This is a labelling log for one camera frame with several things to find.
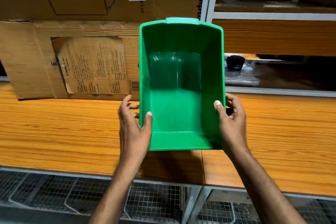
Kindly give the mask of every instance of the green bin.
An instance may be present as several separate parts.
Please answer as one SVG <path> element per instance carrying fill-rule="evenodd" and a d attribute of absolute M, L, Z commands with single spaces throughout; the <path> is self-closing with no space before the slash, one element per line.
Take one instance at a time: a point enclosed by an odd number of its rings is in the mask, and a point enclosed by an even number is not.
<path fill-rule="evenodd" d="M 213 102 L 225 98 L 219 26 L 166 18 L 140 26 L 140 117 L 153 113 L 149 150 L 221 149 Z"/>

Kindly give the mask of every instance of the workbench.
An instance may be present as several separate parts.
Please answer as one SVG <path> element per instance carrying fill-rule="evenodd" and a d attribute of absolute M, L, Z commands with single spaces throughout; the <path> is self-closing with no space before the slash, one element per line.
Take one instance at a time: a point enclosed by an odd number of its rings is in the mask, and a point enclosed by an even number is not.
<path fill-rule="evenodd" d="M 336 99 L 238 94 L 252 154 L 283 192 L 336 197 Z M 0 166 L 111 176 L 120 101 L 18 101 L 0 83 Z M 149 152 L 138 179 L 243 188 L 221 150 Z"/>

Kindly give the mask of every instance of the person's right hand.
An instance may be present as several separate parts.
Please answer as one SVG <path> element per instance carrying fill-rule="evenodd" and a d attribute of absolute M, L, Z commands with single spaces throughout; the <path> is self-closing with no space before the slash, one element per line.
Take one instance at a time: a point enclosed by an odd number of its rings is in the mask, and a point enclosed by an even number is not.
<path fill-rule="evenodd" d="M 226 114 L 219 100 L 214 102 L 219 113 L 219 130 L 223 139 L 223 149 L 228 153 L 248 150 L 246 142 L 246 113 L 238 97 L 226 93 L 226 105 L 233 108 L 233 113 Z"/>

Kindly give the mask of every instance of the wooden surface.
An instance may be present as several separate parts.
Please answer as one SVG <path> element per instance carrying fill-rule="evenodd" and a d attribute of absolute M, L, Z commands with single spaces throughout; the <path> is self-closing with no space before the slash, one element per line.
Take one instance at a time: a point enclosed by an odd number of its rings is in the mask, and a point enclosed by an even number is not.
<path fill-rule="evenodd" d="M 212 20 L 226 53 L 335 56 L 335 21 Z"/>
<path fill-rule="evenodd" d="M 248 144 L 280 189 L 336 197 L 336 99 L 239 94 Z M 111 175 L 120 101 L 18 101 L 0 83 L 0 165 Z M 149 152 L 139 178 L 242 187 L 223 151 Z"/>

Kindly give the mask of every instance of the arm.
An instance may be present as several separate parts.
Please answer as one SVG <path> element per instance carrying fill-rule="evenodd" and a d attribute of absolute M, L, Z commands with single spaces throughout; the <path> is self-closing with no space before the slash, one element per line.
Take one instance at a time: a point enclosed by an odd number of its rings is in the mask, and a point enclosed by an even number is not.
<path fill-rule="evenodd" d="M 146 114 L 144 126 L 141 128 L 135 120 L 139 114 L 130 111 L 130 109 L 138 109 L 139 106 L 128 103 L 130 99 L 131 95 L 124 98 L 118 111 L 120 119 L 119 163 L 111 184 L 92 214 L 89 224 L 119 223 L 129 187 L 151 142 L 152 113 Z"/>
<path fill-rule="evenodd" d="M 239 98 L 227 93 L 226 105 L 233 108 L 230 116 L 220 101 L 214 103 L 219 112 L 223 149 L 237 169 L 261 222 L 306 224 L 252 156 L 246 142 L 246 113 Z"/>

